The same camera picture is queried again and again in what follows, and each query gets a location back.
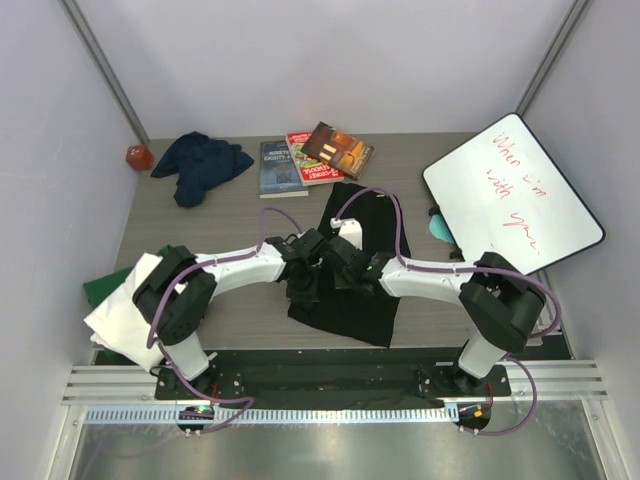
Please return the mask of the red cover book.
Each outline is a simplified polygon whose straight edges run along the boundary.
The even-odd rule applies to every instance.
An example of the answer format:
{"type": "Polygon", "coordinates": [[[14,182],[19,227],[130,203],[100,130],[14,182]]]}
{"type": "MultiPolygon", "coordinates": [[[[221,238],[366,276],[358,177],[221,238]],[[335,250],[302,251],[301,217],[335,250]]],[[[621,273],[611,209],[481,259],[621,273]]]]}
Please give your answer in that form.
{"type": "Polygon", "coordinates": [[[342,182],[344,175],[329,165],[302,152],[302,147],[310,138],[310,132],[290,132],[285,141],[298,170],[302,184],[311,187],[321,184],[342,182]]]}

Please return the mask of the dark cover paperback book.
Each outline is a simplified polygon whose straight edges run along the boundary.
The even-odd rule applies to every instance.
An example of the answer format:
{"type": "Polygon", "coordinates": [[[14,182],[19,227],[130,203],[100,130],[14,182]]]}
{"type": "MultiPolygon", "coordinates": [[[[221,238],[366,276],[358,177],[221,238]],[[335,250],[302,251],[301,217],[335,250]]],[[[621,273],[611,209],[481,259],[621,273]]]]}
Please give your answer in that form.
{"type": "Polygon", "coordinates": [[[358,180],[375,147],[324,122],[319,122],[302,146],[302,152],[338,171],[351,180],[358,180]]]}

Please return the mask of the white dry-erase board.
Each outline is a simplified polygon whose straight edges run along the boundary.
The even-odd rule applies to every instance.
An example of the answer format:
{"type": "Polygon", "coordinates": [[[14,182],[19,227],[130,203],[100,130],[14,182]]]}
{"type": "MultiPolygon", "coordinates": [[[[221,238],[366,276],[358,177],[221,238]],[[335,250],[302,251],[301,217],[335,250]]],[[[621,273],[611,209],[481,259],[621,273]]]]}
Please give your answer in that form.
{"type": "Polygon", "coordinates": [[[467,261],[496,252],[531,274],[605,238],[600,222],[516,113],[436,160],[423,178],[467,261]]]}

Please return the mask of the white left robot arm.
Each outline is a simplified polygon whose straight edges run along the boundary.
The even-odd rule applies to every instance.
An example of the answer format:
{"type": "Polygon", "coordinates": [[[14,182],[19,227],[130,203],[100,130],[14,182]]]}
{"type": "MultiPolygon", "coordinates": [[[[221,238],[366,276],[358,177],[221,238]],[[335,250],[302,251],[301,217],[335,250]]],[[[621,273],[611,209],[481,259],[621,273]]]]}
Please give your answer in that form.
{"type": "Polygon", "coordinates": [[[132,295],[150,326],[146,345],[159,347],[187,396],[205,397],[213,375],[197,330],[212,300],[257,283],[286,282],[290,301],[313,302],[325,246],[326,239],[310,229],[223,254],[196,255],[184,246],[174,248],[132,295]]]}

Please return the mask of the black t shirt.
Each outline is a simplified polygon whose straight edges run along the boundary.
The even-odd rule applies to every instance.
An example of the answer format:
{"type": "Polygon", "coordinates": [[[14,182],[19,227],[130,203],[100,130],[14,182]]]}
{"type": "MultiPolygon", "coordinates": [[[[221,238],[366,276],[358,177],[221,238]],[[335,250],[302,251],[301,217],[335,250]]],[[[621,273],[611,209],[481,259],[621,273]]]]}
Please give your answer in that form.
{"type": "Polygon", "coordinates": [[[409,257],[411,251],[403,227],[396,226],[392,199],[373,191],[350,198],[363,188],[356,184],[337,183],[325,206],[317,231],[325,243],[321,247],[317,299],[313,302],[291,303],[288,316],[302,324],[328,333],[350,337],[373,346],[389,347],[400,300],[384,293],[361,293],[336,285],[335,268],[346,261],[336,256],[338,249],[351,254],[355,250],[337,238],[330,227],[341,208],[343,217],[357,220],[363,230],[362,252],[355,255],[356,264],[364,266],[374,255],[394,254],[396,249],[409,257]]]}

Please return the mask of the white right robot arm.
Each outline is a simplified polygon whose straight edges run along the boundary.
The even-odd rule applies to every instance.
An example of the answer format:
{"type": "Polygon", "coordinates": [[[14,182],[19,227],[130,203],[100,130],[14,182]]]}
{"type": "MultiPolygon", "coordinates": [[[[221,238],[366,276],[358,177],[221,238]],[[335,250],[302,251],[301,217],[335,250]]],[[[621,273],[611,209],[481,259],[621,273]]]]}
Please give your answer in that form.
{"type": "Polygon", "coordinates": [[[494,365],[522,351],[546,298],[529,277],[501,255],[486,252],[474,263],[446,264],[373,256],[342,237],[322,253],[336,286],[367,297],[416,297],[463,308],[476,327],[454,364],[436,375],[441,388],[460,396],[479,396],[494,365]]]}

